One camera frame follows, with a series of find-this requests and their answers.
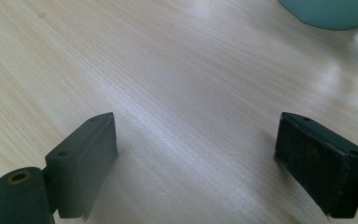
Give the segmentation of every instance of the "table surface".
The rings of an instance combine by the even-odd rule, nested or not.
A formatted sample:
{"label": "table surface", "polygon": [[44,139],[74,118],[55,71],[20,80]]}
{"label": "table surface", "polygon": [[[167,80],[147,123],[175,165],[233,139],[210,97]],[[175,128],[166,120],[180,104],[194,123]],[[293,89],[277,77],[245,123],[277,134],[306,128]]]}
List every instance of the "table surface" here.
{"label": "table surface", "polygon": [[0,2],[0,176],[109,111],[119,157],[87,223],[358,223],[273,160],[283,111],[358,145],[358,29],[275,0]]}

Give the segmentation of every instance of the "light wood surface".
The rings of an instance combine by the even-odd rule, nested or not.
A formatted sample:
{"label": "light wood surface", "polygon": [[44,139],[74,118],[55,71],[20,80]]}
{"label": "light wood surface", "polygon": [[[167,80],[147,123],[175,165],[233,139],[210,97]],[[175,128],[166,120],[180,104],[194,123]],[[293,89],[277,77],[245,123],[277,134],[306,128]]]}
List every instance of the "light wood surface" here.
{"label": "light wood surface", "polygon": [[0,1],[0,176],[108,111],[119,158],[87,223],[358,223],[273,160],[283,111],[358,145],[358,29],[275,0]]}

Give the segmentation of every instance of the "black plastic part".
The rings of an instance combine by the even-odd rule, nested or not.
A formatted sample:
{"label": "black plastic part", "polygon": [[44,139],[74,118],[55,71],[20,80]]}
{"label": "black plastic part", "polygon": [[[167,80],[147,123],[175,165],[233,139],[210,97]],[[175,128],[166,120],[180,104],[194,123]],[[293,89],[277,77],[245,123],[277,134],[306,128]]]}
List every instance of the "black plastic part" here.
{"label": "black plastic part", "polygon": [[22,168],[0,178],[0,224],[54,223],[42,171]]}
{"label": "black plastic part", "polygon": [[116,157],[113,113],[87,120],[49,152],[44,171],[48,197],[57,204],[60,217],[89,215]]}
{"label": "black plastic part", "polygon": [[321,124],[282,113],[275,157],[331,217],[358,207],[358,146]]}

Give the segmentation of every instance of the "blue bowl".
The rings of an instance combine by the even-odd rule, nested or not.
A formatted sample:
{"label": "blue bowl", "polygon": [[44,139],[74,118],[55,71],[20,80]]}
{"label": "blue bowl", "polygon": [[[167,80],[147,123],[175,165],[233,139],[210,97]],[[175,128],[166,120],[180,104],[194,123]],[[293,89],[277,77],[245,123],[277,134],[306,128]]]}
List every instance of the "blue bowl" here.
{"label": "blue bowl", "polygon": [[299,20],[329,30],[358,27],[358,0],[279,0]]}

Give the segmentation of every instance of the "screw hole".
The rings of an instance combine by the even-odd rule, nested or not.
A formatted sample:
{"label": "screw hole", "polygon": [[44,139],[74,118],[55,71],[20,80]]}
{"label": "screw hole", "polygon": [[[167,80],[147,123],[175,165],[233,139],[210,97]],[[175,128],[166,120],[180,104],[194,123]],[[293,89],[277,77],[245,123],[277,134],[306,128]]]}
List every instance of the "screw hole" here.
{"label": "screw hole", "polygon": [[358,151],[351,150],[350,153],[351,153],[351,155],[353,155],[353,156],[358,156]]}
{"label": "screw hole", "polygon": [[28,171],[17,173],[17,174],[12,175],[7,180],[7,182],[10,185],[20,184],[21,182],[23,182],[26,179],[28,179],[30,176],[31,176],[31,173],[29,173]]}
{"label": "screw hole", "polygon": [[58,153],[58,156],[61,156],[61,157],[66,157],[67,155],[68,155],[67,151],[61,151]]}

